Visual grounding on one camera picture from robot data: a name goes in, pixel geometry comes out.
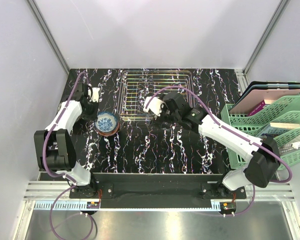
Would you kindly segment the orange patterned bowl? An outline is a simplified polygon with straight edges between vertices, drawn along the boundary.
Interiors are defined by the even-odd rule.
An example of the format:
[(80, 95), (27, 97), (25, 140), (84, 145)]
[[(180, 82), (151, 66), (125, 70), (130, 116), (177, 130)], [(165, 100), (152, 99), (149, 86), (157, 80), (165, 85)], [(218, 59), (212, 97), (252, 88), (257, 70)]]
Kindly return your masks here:
[(97, 132), (104, 137), (112, 136), (120, 129), (118, 118), (112, 112), (108, 111), (99, 112), (94, 125)]

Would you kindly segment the pink folder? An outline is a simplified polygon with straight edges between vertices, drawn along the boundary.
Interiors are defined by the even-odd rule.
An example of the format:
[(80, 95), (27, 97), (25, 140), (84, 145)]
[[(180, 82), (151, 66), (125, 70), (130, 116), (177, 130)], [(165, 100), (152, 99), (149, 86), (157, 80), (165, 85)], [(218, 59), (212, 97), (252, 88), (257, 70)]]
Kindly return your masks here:
[(300, 88), (253, 89), (240, 99), (230, 110), (230, 114), (249, 114), (264, 100), (276, 101), (284, 96), (295, 96)]

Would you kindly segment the green file organizer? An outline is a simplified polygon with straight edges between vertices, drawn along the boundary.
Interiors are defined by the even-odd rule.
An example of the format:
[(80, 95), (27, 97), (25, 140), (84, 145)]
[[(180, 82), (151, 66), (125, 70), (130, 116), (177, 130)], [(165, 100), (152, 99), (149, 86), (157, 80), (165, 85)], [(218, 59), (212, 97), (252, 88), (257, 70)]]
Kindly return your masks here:
[(252, 116), (231, 114), (233, 104), (226, 104), (221, 113), (223, 122), (253, 137), (274, 138), (281, 148), (300, 135), (300, 94), (287, 95), (265, 106)]

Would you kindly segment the spiral notebook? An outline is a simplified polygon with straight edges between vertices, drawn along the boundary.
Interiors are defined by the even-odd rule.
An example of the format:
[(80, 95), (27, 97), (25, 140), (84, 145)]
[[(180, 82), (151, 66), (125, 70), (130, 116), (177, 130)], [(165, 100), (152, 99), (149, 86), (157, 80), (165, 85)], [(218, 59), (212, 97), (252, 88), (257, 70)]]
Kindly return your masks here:
[(279, 154), (281, 156), (294, 153), (300, 150), (300, 135), (293, 138), (290, 142), (286, 143), (285, 145), (279, 148)]

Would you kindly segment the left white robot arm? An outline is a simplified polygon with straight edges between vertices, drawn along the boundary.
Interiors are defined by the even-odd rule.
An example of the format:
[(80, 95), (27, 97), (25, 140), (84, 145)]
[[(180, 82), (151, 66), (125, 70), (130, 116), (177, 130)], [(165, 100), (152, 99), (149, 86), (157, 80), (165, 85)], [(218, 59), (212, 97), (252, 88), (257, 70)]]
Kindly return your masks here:
[(70, 133), (78, 120), (94, 121), (99, 109), (100, 88), (79, 83), (59, 105), (53, 121), (34, 133), (37, 164), (50, 177), (62, 177), (87, 198), (98, 193), (92, 173), (77, 162)]

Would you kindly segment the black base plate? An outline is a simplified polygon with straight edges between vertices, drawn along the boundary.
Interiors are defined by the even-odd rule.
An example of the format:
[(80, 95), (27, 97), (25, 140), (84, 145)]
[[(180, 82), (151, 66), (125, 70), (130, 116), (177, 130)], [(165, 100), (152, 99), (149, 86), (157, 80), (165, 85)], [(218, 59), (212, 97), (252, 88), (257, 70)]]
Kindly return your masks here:
[(244, 186), (227, 190), (221, 174), (137, 174), (93, 173), (92, 183), (76, 186), (70, 191), (72, 199), (119, 199), (121, 197), (199, 197), (203, 199), (243, 200), (247, 197)]

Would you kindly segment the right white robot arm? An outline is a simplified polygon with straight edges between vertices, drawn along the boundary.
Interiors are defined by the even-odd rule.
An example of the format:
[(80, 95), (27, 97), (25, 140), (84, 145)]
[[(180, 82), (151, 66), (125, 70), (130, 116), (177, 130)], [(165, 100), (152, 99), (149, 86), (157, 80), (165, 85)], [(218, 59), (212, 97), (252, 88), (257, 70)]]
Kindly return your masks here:
[(229, 198), (245, 185), (266, 188), (281, 165), (277, 142), (251, 136), (209, 114), (201, 104), (191, 107), (178, 92), (148, 97), (145, 111), (154, 113), (155, 123), (178, 123), (184, 129), (213, 139), (234, 151), (245, 160), (245, 165), (226, 173), (217, 185), (218, 195)]

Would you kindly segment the purple book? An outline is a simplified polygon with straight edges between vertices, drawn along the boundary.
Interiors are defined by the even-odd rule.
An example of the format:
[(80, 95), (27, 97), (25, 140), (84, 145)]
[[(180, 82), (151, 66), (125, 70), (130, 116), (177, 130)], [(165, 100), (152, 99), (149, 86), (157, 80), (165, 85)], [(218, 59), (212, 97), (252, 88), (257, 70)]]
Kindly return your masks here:
[(260, 112), (261, 110), (263, 110), (267, 106), (271, 105), (275, 101), (276, 100), (264, 99), (263, 101), (261, 101), (260, 103), (258, 103), (249, 114), (247, 114), (247, 117), (251, 117), (251, 116), (257, 114), (258, 112)]

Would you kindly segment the blue booklet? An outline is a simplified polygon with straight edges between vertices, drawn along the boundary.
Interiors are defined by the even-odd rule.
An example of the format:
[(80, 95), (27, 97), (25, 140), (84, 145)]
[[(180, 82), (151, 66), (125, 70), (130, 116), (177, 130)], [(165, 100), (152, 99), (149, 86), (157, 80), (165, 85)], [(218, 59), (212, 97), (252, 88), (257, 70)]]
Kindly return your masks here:
[(282, 129), (282, 128), (274, 128), (271, 127), (269, 124), (265, 126), (259, 133), (255, 135), (255, 137), (260, 139), (266, 139), (267, 137), (278, 137), (286, 132), (288, 132), (289, 129)]

